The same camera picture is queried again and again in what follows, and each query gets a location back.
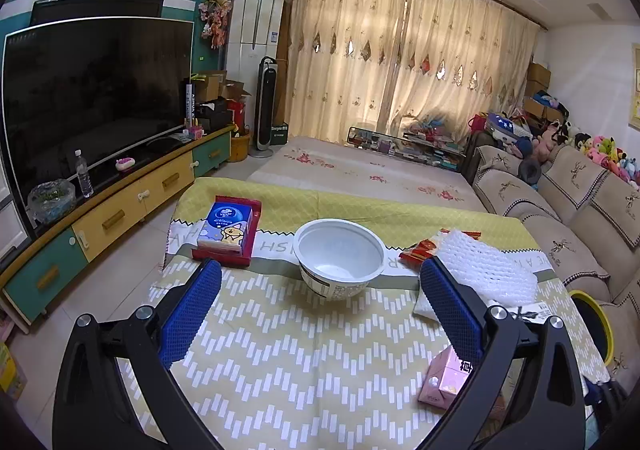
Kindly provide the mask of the pile of plush toys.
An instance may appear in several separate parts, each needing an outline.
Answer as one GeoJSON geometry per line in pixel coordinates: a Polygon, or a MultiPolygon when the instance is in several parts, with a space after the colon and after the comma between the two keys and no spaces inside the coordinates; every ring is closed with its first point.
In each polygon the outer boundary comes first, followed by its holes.
{"type": "Polygon", "coordinates": [[[535,143],[544,144],[549,151],[541,164],[550,162],[551,153],[560,147],[573,147],[593,164],[614,173],[635,190],[639,190],[639,159],[631,157],[618,147],[613,137],[593,137],[580,130],[576,131],[570,123],[553,121],[544,128],[541,136],[535,138],[535,143]]]}

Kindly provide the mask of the red tissue tray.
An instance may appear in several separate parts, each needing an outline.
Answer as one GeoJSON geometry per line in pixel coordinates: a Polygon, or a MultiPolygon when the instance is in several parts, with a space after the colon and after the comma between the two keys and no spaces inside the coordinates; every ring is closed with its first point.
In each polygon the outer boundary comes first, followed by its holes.
{"type": "Polygon", "coordinates": [[[196,237],[192,258],[247,268],[261,215],[262,203],[257,199],[217,195],[196,237]]]}

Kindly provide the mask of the artificial flower wall decoration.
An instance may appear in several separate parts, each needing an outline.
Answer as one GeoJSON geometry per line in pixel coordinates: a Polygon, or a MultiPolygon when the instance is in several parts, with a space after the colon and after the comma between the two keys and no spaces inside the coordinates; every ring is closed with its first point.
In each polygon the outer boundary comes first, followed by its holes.
{"type": "Polygon", "coordinates": [[[204,0],[198,4],[203,23],[201,38],[208,42],[210,49],[220,49],[226,43],[231,11],[231,0],[204,0]]]}

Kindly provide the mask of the floral beige daybed cover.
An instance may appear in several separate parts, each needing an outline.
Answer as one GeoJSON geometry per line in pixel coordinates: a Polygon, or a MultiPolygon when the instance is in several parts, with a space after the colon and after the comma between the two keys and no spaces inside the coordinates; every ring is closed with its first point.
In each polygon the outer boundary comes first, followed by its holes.
{"type": "Polygon", "coordinates": [[[248,180],[405,204],[485,210],[459,173],[306,137],[280,147],[248,180]]]}

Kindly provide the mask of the blue tissue pack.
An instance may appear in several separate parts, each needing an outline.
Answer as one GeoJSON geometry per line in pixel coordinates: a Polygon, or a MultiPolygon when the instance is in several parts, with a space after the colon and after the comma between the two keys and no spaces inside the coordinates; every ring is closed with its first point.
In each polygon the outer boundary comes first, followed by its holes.
{"type": "Polygon", "coordinates": [[[198,247],[240,253],[252,220],[245,204],[214,202],[198,235],[198,247]]]}

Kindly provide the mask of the white instant noodle bowl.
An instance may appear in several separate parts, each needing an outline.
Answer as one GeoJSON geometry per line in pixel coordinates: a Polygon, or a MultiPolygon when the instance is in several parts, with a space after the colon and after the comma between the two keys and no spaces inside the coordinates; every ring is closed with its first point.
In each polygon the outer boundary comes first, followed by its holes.
{"type": "Polygon", "coordinates": [[[305,223],[295,232],[293,251],[303,281],[326,300],[356,296],[385,269],[382,240],[343,219],[305,223]]]}

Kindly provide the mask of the pink small carton box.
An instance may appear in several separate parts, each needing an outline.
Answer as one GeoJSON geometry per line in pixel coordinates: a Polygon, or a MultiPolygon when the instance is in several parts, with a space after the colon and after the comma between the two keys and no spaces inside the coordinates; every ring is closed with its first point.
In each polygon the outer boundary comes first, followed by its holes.
{"type": "Polygon", "coordinates": [[[473,371],[472,363],[461,360],[449,345],[432,360],[419,392],[418,400],[447,410],[473,371]]]}

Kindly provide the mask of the patterned green yellow tablecloth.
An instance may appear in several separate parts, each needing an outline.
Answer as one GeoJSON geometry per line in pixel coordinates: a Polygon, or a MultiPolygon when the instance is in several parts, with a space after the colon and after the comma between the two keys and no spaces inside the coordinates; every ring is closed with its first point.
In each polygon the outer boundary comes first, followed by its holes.
{"type": "Polygon", "coordinates": [[[462,209],[201,178],[180,197],[149,301],[188,280],[191,247],[219,196],[262,204],[250,266],[227,269],[221,290],[171,373],[227,449],[412,449],[442,416],[418,395],[448,340],[416,315],[418,277],[400,252],[444,230],[476,232],[536,273],[537,297],[561,317],[579,370],[608,370],[563,283],[521,222],[462,209]],[[327,301],[300,277],[296,230],[316,219],[356,222],[386,245],[381,277],[352,298],[327,301]]]}

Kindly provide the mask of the white foam mesh sheet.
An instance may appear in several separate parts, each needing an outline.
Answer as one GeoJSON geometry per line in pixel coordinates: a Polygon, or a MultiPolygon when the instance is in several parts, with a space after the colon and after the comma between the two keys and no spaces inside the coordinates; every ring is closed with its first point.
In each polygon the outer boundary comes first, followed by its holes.
{"type": "Polygon", "coordinates": [[[500,251],[454,230],[429,239],[427,254],[437,257],[459,284],[474,289],[487,307],[503,306],[514,317],[533,323],[548,318],[549,308],[535,303],[536,272],[551,269],[541,251],[500,251]]]}

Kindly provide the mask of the cream embroidered curtains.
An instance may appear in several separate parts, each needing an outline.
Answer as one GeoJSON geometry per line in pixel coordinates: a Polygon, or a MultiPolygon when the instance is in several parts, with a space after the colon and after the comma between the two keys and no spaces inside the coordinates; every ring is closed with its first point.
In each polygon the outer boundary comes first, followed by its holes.
{"type": "Polygon", "coordinates": [[[284,119],[341,142],[441,121],[454,141],[481,113],[520,103],[539,34],[494,0],[286,0],[284,119]]]}

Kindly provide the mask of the glass ashtray bowl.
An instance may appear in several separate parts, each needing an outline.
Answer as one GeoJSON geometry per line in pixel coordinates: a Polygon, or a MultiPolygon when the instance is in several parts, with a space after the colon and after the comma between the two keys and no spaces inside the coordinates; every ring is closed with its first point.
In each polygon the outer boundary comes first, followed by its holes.
{"type": "Polygon", "coordinates": [[[75,208],[75,187],[64,179],[44,182],[29,192],[27,200],[32,219],[40,225],[48,225],[75,208]]]}

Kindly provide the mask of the red snack wrapper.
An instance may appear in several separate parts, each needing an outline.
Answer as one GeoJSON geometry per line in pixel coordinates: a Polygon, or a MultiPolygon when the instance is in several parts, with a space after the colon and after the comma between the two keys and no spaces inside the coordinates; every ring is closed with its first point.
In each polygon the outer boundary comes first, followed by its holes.
{"type": "Polygon", "coordinates": [[[426,259],[436,255],[439,245],[449,233],[448,229],[440,229],[429,239],[422,240],[404,249],[399,254],[399,260],[409,268],[419,269],[426,259]]]}

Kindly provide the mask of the green yellow tv cabinet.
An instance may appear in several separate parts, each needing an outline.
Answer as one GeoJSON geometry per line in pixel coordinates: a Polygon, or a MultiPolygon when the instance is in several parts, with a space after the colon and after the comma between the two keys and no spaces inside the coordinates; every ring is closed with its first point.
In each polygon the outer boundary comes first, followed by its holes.
{"type": "Polygon", "coordinates": [[[183,144],[81,203],[1,272],[1,306],[27,333],[78,274],[196,178],[228,161],[232,126],[183,144]]]}

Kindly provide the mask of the beige sofa with covers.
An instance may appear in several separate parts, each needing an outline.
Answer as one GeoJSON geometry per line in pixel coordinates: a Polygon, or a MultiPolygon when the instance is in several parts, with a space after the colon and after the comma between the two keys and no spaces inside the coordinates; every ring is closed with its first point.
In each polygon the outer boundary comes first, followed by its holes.
{"type": "Polygon", "coordinates": [[[555,147],[535,184],[521,159],[472,142],[463,174],[491,213],[518,219],[569,291],[602,308],[613,335],[604,364],[631,392],[639,381],[639,192],[573,147],[555,147]]]}

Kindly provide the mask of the large black television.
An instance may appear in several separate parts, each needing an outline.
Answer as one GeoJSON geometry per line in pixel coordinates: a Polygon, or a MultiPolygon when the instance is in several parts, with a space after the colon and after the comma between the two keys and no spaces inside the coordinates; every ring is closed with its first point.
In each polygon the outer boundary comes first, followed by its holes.
{"type": "Polygon", "coordinates": [[[193,25],[153,17],[61,20],[12,32],[2,121],[17,191],[76,173],[182,125],[193,25]]]}

